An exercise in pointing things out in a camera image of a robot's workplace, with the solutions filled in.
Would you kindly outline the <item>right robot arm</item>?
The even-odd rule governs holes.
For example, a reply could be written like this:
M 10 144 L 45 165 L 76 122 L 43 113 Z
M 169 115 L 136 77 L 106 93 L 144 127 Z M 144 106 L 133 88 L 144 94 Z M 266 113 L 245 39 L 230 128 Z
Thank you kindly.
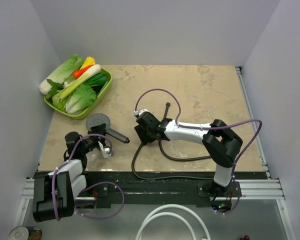
M 171 118 L 158 120 L 147 109 L 135 111 L 137 132 L 141 142 L 186 141 L 203 145 L 216 163 L 213 178 L 213 192 L 220 197 L 230 190 L 235 158 L 239 154 L 243 140 L 222 120 L 208 124 L 177 123 Z

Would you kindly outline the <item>red small object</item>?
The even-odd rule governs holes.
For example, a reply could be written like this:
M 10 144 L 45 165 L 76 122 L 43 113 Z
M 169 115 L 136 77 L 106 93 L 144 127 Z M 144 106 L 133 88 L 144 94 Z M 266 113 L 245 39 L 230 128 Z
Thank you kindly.
M 250 237 L 248 235 L 245 235 L 241 237 L 239 240 L 250 240 Z

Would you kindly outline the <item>grey shower head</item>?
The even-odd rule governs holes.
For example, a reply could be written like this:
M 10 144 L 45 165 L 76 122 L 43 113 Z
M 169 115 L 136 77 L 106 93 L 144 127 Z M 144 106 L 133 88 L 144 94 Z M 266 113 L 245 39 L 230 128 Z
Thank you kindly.
M 111 137 L 117 139 L 118 141 L 124 144 L 128 144 L 130 142 L 130 139 L 127 136 L 111 128 L 110 118 L 103 113 L 93 114 L 85 122 L 85 126 L 89 133 L 90 133 L 90 127 L 98 126 L 101 124 L 106 124 L 106 135 L 110 135 Z

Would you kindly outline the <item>white leek toy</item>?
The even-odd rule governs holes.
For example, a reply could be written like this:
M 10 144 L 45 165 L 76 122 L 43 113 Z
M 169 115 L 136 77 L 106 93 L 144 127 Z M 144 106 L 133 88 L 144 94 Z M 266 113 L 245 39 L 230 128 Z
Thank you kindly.
M 101 71 L 101 66 L 95 64 L 90 66 L 78 79 L 76 79 L 72 84 L 59 92 L 56 96 L 60 99 L 64 99 L 69 96 L 79 85 L 83 84 L 86 80 L 98 74 Z

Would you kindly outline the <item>napa cabbage toy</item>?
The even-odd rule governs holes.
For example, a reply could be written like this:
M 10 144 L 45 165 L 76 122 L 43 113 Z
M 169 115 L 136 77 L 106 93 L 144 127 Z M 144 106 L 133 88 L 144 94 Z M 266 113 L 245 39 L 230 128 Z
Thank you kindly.
M 58 66 L 45 80 L 43 80 L 39 85 L 39 91 L 46 95 L 50 89 L 51 85 L 48 80 L 52 80 L 55 83 L 63 84 L 66 77 L 69 77 L 74 71 L 78 70 L 84 63 L 84 60 L 78 56 L 78 54 L 72 55 L 66 61 L 64 61 L 60 66 Z

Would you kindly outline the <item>tin can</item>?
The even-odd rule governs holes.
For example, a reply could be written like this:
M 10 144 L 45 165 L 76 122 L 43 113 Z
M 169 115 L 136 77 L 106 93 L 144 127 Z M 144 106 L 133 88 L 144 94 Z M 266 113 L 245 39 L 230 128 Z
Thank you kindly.
M 37 226 L 17 226 L 8 235 L 7 240 L 41 240 L 42 230 Z

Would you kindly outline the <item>dark green vegetable toy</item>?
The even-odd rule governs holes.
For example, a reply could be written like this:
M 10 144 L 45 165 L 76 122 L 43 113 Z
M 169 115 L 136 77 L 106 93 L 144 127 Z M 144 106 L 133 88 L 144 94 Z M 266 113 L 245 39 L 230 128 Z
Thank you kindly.
M 89 86 L 91 88 L 93 87 L 100 87 L 103 86 L 107 82 L 106 74 L 101 72 L 98 73 L 92 77 L 90 77 L 88 80 L 86 80 L 83 85 Z

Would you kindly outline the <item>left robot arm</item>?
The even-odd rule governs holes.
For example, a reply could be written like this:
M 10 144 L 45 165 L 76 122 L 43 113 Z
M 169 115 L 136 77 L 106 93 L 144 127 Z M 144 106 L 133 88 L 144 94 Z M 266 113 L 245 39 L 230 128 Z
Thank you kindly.
M 36 222 L 72 216 L 78 194 L 89 196 L 93 192 L 94 184 L 83 175 L 87 167 L 86 154 L 94 149 L 105 154 L 111 152 L 112 147 L 105 144 L 106 129 L 107 125 L 102 123 L 90 127 L 86 138 L 75 131 L 65 135 L 64 163 L 34 178 L 32 215 Z

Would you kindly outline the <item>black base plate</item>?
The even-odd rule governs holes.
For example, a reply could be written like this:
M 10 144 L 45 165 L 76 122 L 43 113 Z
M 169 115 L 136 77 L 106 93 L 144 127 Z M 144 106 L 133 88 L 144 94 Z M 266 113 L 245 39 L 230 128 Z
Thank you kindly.
M 212 182 L 213 173 L 185 172 L 194 179 L 172 178 L 155 180 L 163 172 L 143 172 L 144 179 L 131 171 L 86 171 L 87 186 L 102 183 L 94 188 L 96 207 L 109 209 L 111 205 L 191 205 L 210 208 L 211 194 L 205 186 Z

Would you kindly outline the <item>green lettuce toy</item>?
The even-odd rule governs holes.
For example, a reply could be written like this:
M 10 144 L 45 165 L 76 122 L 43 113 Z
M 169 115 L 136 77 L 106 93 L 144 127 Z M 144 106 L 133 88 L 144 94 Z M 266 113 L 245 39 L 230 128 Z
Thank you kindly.
M 95 91 L 87 85 L 80 84 L 76 88 L 67 87 L 52 97 L 52 104 L 58 110 L 70 115 L 80 114 L 97 99 Z

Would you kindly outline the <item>yellow pepper toy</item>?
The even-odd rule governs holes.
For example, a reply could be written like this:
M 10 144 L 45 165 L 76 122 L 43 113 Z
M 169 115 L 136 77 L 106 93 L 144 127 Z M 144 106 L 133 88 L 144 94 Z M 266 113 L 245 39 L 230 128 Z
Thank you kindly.
M 91 57 L 91 56 L 88 56 L 88 57 L 85 59 L 83 65 L 82 65 L 81 68 L 80 68 L 80 70 L 81 70 L 81 69 L 84 69 L 84 68 L 86 68 L 86 67 L 95 65 L 95 64 L 96 64 L 95 59 L 94 59 L 93 57 Z

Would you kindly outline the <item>green plastic tray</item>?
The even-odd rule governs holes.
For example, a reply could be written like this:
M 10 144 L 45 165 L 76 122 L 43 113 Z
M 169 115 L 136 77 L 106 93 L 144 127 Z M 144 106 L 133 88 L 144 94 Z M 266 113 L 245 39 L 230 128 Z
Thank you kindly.
M 54 109 L 56 112 L 61 113 L 62 115 L 65 115 L 69 118 L 75 119 L 75 120 L 81 120 L 84 119 L 85 117 L 87 117 L 95 108 L 96 106 L 102 101 L 102 99 L 105 97 L 105 95 L 108 93 L 108 91 L 111 88 L 112 82 L 113 82 L 113 76 L 112 74 L 104 69 L 101 68 L 101 73 L 105 74 L 106 78 L 107 78 L 107 82 L 105 83 L 105 85 L 100 89 L 99 93 L 97 94 L 97 98 L 95 100 L 95 102 L 90 106 L 85 108 L 84 110 L 80 111 L 78 114 L 69 114 L 65 111 L 60 111 L 59 109 L 57 109 L 56 107 L 53 106 L 53 102 L 52 100 L 46 99 L 45 96 L 43 96 L 43 100 L 44 102 L 51 107 L 52 109 Z

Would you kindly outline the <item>orange carrot toy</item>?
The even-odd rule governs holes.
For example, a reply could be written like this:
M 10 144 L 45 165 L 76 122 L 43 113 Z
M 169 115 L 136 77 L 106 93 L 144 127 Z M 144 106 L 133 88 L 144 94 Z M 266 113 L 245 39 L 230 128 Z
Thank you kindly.
M 75 79 L 78 79 L 84 72 L 86 72 L 89 68 L 91 68 L 93 65 L 89 65 L 85 68 L 76 70 L 72 73 L 72 75 L 74 76 Z

